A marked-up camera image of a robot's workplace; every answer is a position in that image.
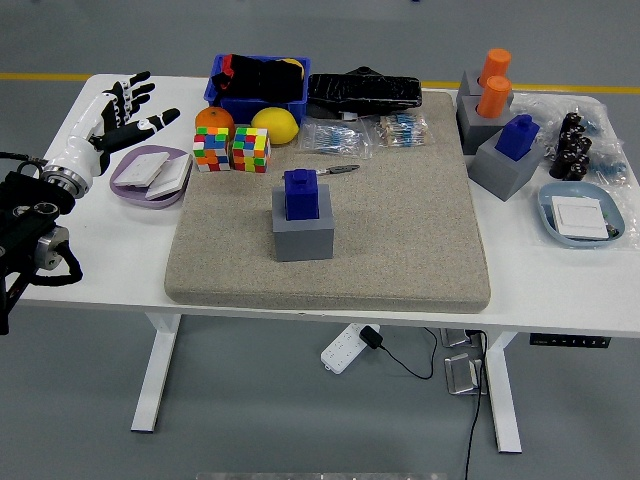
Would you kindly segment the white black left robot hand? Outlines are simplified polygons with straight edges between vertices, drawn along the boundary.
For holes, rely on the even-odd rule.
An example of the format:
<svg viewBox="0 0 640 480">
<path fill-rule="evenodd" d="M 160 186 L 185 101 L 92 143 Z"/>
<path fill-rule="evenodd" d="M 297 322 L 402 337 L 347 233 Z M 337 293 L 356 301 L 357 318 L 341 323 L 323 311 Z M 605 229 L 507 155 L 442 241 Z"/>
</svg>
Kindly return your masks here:
<svg viewBox="0 0 640 480">
<path fill-rule="evenodd" d="M 72 127 L 62 153 L 46 163 L 42 176 L 90 184 L 105 173 L 111 154 L 151 138 L 177 120 L 176 108 L 133 118 L 154 88 L 150 73 L 143 71 L 96 95 Z"/>
</svg>

